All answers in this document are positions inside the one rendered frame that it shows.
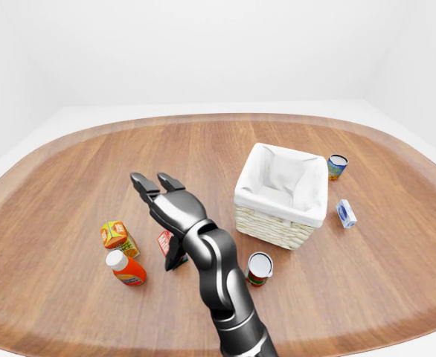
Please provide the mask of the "orange bottle with white cap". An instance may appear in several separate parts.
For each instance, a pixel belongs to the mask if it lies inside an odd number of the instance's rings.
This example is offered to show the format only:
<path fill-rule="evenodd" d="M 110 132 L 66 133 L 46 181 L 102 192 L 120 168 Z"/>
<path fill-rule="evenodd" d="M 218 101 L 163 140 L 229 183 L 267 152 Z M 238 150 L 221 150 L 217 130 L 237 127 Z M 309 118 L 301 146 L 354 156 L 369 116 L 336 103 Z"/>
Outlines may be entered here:
<path fill-rule="evenodd" d="M 140 286 L 146 282 L 147 273 L 144 268 L 120 250 L 109 252 L 106 256 L 106 264 L 125 285 Z"/>

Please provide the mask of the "tin with blue yellow label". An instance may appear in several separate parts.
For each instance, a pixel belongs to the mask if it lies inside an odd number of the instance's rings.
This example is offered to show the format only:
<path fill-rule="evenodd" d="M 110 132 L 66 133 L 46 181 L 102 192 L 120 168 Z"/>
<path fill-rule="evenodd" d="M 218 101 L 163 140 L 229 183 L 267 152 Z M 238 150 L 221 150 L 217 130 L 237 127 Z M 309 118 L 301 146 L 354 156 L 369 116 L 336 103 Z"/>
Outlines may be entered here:
<path fill-rule="evenodd" d="M 332 154 L 327 160 L 328 179 L 337 180 L 347 167 L 348 159 L 340 154 Z"/>

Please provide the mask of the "red white milk carton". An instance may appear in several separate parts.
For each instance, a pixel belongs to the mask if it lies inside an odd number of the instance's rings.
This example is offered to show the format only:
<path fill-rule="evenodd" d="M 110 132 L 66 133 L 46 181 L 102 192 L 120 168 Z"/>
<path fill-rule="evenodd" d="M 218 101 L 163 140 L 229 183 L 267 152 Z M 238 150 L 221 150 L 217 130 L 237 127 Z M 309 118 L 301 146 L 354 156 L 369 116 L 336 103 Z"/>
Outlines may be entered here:
<path fill-rule="evenodd" d="M 175 270 L 188 261 L 185 250 L 171 232 L 162 231 L 157 242 L 165 257 L 166 271 Z"/>

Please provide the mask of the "small white blue box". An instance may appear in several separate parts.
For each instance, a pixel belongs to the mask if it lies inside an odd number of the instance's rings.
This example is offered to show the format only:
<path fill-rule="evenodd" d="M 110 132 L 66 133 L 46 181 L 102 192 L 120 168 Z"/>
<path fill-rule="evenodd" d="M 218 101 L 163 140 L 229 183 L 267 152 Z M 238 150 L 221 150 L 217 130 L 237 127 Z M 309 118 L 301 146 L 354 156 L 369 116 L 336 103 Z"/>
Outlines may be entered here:
<path fill-rule="evenodd" d="M 336 205 L 336 211 L 343 228 L 351 228 L 356 224 L 357 218 L 348 200 L 341 199 Z"/>

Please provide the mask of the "tin with red green label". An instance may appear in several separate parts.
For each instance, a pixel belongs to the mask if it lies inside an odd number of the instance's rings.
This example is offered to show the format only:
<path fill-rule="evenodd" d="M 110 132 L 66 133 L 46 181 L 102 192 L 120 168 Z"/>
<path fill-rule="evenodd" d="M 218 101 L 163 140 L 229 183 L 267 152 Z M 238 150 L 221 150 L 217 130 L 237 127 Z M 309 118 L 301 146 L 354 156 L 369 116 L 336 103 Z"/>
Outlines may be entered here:
<path fill-rule="evenodd" d="M 248 260 L 245 272 L 246 280 L 252 286 L 262 286 L 273 275 L 272 258 L 262 251 L 254 252 Z"/>

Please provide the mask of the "wicker basket with white liner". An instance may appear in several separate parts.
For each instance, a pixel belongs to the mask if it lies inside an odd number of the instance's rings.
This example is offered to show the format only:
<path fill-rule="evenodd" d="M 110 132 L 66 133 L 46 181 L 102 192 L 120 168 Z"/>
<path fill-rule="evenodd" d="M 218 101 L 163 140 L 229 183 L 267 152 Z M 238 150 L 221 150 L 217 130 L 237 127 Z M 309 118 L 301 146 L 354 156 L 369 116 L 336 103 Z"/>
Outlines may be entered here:
<path fill-rule="evenodd" d="M 256 143 L 234 189 L 236 229 L 294 251 L 323 225 L 327 203 L 324 157 Z"/>

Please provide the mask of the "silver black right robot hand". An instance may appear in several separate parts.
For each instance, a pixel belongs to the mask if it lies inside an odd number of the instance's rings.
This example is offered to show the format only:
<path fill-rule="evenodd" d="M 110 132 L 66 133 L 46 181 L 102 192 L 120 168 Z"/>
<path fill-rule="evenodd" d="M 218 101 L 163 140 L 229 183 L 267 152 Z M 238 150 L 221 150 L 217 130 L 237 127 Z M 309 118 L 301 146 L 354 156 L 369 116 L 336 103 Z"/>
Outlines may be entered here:
<path fill-rule="evenodd" d="M 152 218 L 173 236 L 166 253 L 165 269 L 173 269 L 185 255 L 183 239 L 185 234 L 197 223 L 207 218 L 203 204 L 177 179 L 166 173 L 158 173 L 158 180 L 165 189 L 140 173 L 131 173 L 135 190 L 149 207 Z"/>

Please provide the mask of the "orange juice carton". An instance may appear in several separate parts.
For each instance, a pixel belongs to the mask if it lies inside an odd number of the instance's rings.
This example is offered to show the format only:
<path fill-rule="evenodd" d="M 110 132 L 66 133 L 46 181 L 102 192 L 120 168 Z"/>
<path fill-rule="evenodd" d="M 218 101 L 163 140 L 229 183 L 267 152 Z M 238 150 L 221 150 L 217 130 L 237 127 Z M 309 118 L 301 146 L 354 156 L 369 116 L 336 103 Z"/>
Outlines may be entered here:
<path fill-rule="evenodd" d="M 119 250 L 126 256 L 135 258 L 140 255 L 138 245 L 122 221 L 108 221 L 100 229 L 103 246 L 108 251 Z"/>

